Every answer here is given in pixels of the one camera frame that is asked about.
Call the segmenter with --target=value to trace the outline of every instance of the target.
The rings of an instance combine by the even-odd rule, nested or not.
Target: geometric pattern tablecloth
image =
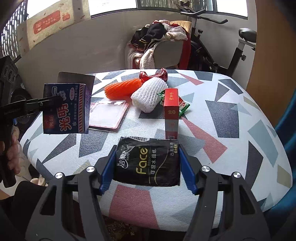
[[[105,98],[104,87],[139,76],[140,70],[98,73],[92,100]],[[156,70],[145,70],[148,75]],[[168,70],[167,85],[178,88],[190,103],[179,121],[178,138],[188,154],[217,173],[238,171],[252,186],[263,211],[274,206],[292,185],[292,172],[283,145],[260,108],[231,78],[207,72]],[[108,155],[120,136],[164,138],[163,107],[151,113],[130,106],[117,133],[89,130],[89,134],[43,134],[42,114],[21,140],[23,152],[50,180],[62,171],[71,175]],[[185,231],[198,196],[180,186],[145,187],[112,181],[100,199],[104,215],[130,224]],[[214,226],[219,224],[223,194],[219,193]]]

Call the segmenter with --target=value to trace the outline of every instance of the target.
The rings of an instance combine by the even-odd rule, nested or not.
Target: blue gripper pad
[[[115,158],[116,158],[116,145],[113,146],[108,156],[100,158],[95,167],[99,174],[101,174],[99,195],[103,195],[110,187],[114,168],[115,168]]]
[[[179,145],[179,156],[181,172],[184,177],[186,186],[194,195],[197,194],[196,174],[199,171],[201,164],[196,157],[189,156],[184,147]]]

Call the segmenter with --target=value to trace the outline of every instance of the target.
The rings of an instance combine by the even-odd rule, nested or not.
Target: exercise bike
[[[246,56],[243,54],[245,45],[252,47],[252,49],[255,51],[256,45],[253,43],[256,43],[257,32],[248,28],[241,28],[239,29],[239,36],[242,39],[239,39],[239,44],[235,49],[235,52],[233,54],[229,67],[224,68],[222,66],[219,66],[213,60],[212,56],[210,55],[210,53],[208,52],[208,50],[200,40],[200,36],[203,33],[203,30],[198,29],[198,35],[197,36],[195,35],[196,22],[197,22],[197,19],[203,19],[203,20],[207,20],[217,24],[225,24],[228,22],[228,20],[224,19],[223,21],[217,21],[214,19],[200,16],[201,14],[205,13],[206,10],[200,10],[196,12],[195,10],[187,6],[181,6],[178,4],[176,4],[176,6],[181,10],[180,12],[181,15],[186,15],[188,17],[195,19],[192,27],[192,31],[191,31],[191,36],[190,36],[191,54],[190,54],[190,59],[188,64],[189,70],[214,72],[214,73],[224,74],[229,77],[232,77],[240,59],[242,59],[243,61],[246,60]]]

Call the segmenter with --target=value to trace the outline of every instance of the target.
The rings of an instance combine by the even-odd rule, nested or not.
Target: small red carton
[[[178,89],[166,89],[164,99],[164,114],[165,114],[165,138],[178,138],[179,124],[179,95]]]

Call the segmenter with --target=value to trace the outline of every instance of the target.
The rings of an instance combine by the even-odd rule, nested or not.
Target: bike seat
[[[245,39],[246,41],[249,41],[251,43],[256,43],[257,40],[257,32],[249,28],[240,28],[239,36],[242,39]]]

